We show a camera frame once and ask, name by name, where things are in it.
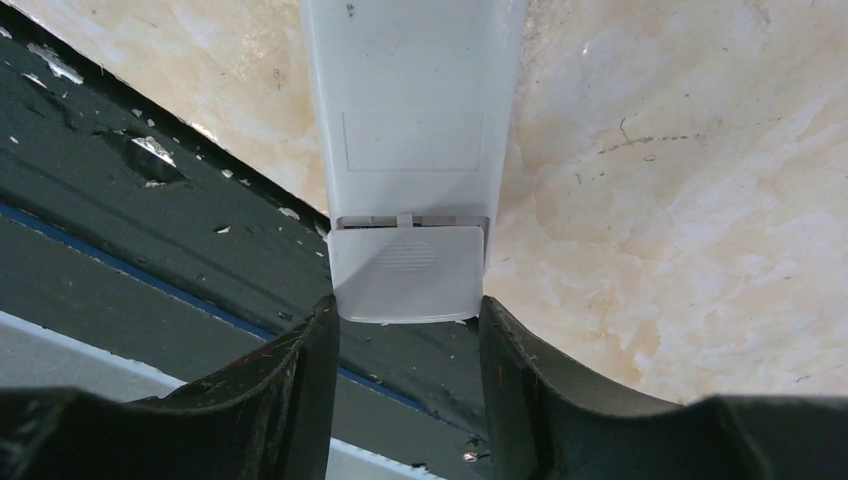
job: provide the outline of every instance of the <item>debris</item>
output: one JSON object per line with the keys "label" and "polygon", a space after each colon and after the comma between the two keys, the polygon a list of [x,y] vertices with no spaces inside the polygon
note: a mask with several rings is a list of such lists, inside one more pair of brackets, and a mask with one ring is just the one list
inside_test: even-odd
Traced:
{"label": "debris", "polygon": [[24,77],[26,77],[31,82],[38,85],[39,87],[45,88],[45,89],[47,88],[47,85],[45,85],[44,82],[42,82],[41,80],[38,79],[38,75],[36,75],[34,73],[22,73],[21,75],[23,75]]}
{"label": "debris", "polygon": [[280,207],[277,210],[279,210],[280,213],[282,213],[283,215],[285,215],[287,217],[292,217],[295,220],[300,220],[300,215],[298,215],[297,212],[295,212],[291,208]]}

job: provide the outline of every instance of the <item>white paint flake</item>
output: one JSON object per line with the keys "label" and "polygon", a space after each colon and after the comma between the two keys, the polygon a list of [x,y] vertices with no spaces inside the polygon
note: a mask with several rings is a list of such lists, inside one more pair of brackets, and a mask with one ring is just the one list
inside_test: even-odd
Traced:
{"label": "white paint flake", "polygon": [[76,70],[67,66],[65,62],[56,55],[56,52],[48,47],[39,47],[34,43],[27,45],[27,48],[30,52],[38,55],[42,60],[47,62],[47,66],[50,67],[50,71],[53,72],[54,76],[58,78],[65,77],[77,85],[82,85],[82,76],[77,73]]}
{"label": "white paint flake", "polygon": [[295,220],[300,220],[300,215],[298,215],[297,212],[295,212],[291,208],[280,207],[277,210],[279,210],[280,213],[287,217],[292,217]]}
{"label": "white paint flake", "polygon": [[209,140],[212,140],[213,142],[218,143],[218,137],[216,137],[215,135],[212,135],[212,132],[207,130],[206,127],[204,127],[203,125],[200,125],[198,123],[189,123],[189,125],[191,126],[191,128],[193,128],[193,129],[197,130],[198,132],[202,133],[203,135],[205,135],[206,138],[208,138]]}
{"label": "white paint flake", "polygon": [[34,74],[34,73],[22,73],[21,75],[23,75],[23,76],[24,76],[24,78],[26,78],[26,79],[28,79],[29,81],[31,81],[31,82],[33,82],[33,83],[35,83],[35,84],[36,84],[36,85],[38,85],[39,87],[44,88],[44,89],[46,89],[46,88],[47,88],[47,85],[45,85],[45,84],[44,84],[44,82],[42,82],[41,80],[39,80],[39,79],[38,79],[38,75],[36,75],[36,74]]}
{"label": "white paint flake", "polygon": [[324,239],[324,243],[327,243],[327,232],[321,228],[321,225],[315,224],[315,231],[318,232],[318,235],[321,235],[321,238]]}
{"label": "white paint flake", "polygon": [[176,162],[171,158],[171,155],[165,150],[159,142],[153,137],[138,137],[133,138],[133,143],[159,157],[160,160],[168,165],[177,168]]}

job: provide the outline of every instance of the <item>marble surface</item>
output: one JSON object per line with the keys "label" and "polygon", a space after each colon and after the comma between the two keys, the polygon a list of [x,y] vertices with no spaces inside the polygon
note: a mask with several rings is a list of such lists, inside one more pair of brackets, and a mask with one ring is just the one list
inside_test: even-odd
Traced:
{"label": "marble surface", "polygon": [[[4,1],[326,209],[296,0]],[[532,1],[487,293],[669,400],[848,394],[846,23]]]}

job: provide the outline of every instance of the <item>scratch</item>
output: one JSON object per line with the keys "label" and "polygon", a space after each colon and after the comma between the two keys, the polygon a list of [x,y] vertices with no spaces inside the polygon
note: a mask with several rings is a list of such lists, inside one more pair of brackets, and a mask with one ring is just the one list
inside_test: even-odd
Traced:
{"label": "scratch", "polygon": [[148,21],[148,20],[145,20],[145,19],[143,19],[143,18],[139,17],[138,15],[133,15],[133,18],[135,18],[136,20],[140,20],[140,21],[142,21],[142,22],[144,22],[144,23],[146,23],[146,24],[150,25],[150,26],[151,26],[151,27],[153,27],[153,28],[159,28],[159,25],[156,25],[156,24],[155,24],[155,23],[153,23],[153,22],[150,22],[150,21]]}
{"label": "scratch", "polygon": [[627,132],[624,131],[624,121],[627,120],[627,117],[621,119],[621,123],[618,124],[618,129],[621,130],[621,134],[624,135],[624,140],[630,143],[630,139],[627,138]]}

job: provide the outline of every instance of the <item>dark gray surface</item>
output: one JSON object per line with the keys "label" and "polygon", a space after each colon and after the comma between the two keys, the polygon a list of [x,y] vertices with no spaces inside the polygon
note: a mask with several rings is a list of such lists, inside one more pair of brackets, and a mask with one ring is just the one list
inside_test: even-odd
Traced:
{"label": "dark gray surface", "polygon": [[185,381],[265,343],[7,217],[0,239],[0,310],[63,335]]}
{"label": "dark gray surface", "polygon": [[[2,215],[0,241],[0,311],[188,381],[264,343]],[[333,436],[401,463],[427,464],[448,479],[489,478],[488,461],[462,461],[475,448],[465,444],[466,432],[347,378],[336,388]]]}
{"label": "dark gray surface", "polygon": [[[275,334],[330,292],[315,231],[326,217],[5,5],[0,25],[14,37],[0,42],[0,202]],[[54,77],[29,42],[56,50],[85,83]],[[148,135],[178,170],[131,143]],[[165,184],[145,188],[154,180]],[[486,435],[473,323],[345,322],[340,353],[343,367]]]}
{"label": "dark gray surface", "polygon": [[488,458],[475,463],[462,458],[476,451],[466,433],[342,377],[333,436],[407,465],[426,465],[449,480],[493,478]]}

